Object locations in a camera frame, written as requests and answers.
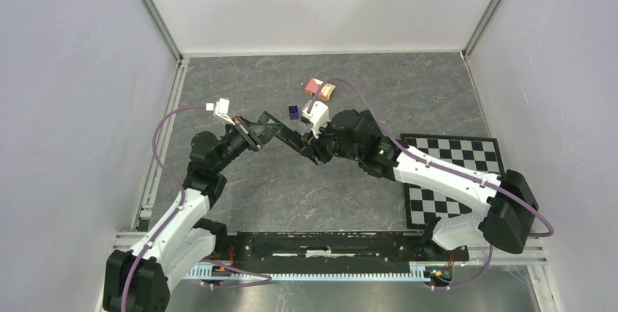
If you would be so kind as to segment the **black remote control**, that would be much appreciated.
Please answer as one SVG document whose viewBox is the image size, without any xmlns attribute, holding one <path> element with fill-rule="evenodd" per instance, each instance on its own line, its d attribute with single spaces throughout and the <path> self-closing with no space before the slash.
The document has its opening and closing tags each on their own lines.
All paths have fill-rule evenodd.
<svg viewBox="0 0 618 312">
<path fill-rule="evenodd" d="M 277 139 L 292 148 L 299 155 L 306 157 L 312 163 L 318 165 L 318 159 L 313 149 L 299 132 L 281 123 L 277 123 L 276 127 L 278 128 L 278 132 L 275 134 Z"/>
</svg>

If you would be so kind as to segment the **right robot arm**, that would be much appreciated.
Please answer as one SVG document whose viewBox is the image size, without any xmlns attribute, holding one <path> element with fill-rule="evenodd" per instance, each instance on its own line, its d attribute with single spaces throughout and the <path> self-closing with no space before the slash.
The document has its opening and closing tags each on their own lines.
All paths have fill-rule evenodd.
<svg viewBox="0 0 618 312">
<path fill-rule="evenodd" d="M 421 251 L 429 259 L 479 243 L 523 252 L 539 206 L 521 173 L 475 171 L 432 157 L 387 137 L 369 111 L 331 116 L 326 105 L 315 102 L 302 110 L 302 121 L 310 126 L 303 144 L 315 163 L 333 157 L 352 160 L 370 176 L 430 189 L 470 208 L 468 214 L 430 222 L 421 239 Z"/>
</svg>

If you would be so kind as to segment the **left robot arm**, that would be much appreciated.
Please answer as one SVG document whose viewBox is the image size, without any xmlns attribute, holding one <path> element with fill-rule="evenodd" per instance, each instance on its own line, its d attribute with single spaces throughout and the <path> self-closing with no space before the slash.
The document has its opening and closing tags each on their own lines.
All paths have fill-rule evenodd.
<svg viewBox="0 0 618 312">
<path fill-rule="evenodd" d="M 193 137 L 175 201 L 140 241 L 108 257 L 105 311 L 165 311 L 172 291 L 199 261 L 228 252 L 226 226 L 206 219 L 227 183 L 222 171 L 246 150 L 261 150 L 284 127 L 268 114 L 258 122 L 236 116 L 223 136 L 203 131 Z"/>
</svg>

